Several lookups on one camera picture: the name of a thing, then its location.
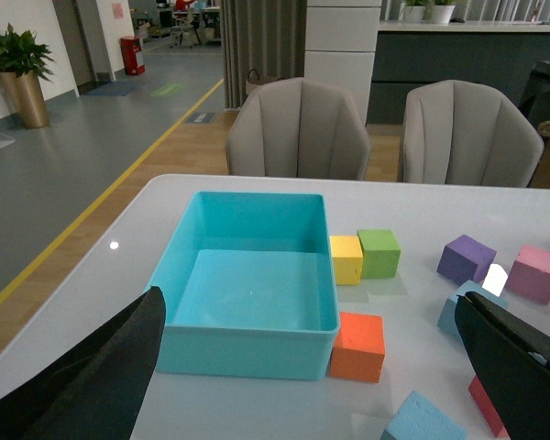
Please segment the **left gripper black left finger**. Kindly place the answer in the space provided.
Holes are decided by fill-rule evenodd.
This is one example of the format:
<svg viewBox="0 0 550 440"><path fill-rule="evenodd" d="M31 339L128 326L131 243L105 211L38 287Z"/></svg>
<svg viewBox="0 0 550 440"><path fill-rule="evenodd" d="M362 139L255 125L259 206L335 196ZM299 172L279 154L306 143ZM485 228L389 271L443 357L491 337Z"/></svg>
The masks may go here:
<svg viewBox="0 0 550 440"><path fill-rule="evenodd" d="M0 439L128 439L156 367L166 304L152 287L0 399Z"/></svg>

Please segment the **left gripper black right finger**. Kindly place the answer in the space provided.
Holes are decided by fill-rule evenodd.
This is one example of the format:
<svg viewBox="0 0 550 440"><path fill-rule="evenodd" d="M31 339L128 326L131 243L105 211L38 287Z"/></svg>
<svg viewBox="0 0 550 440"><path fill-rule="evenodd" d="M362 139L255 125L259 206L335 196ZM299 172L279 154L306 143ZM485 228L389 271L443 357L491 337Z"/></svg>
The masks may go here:
<svg viewBox="0 0 550 440"><path fill-rule="evenodd" d="M458 297L455 322L509 437L550 439L550 336L475 291Z"/></svg>

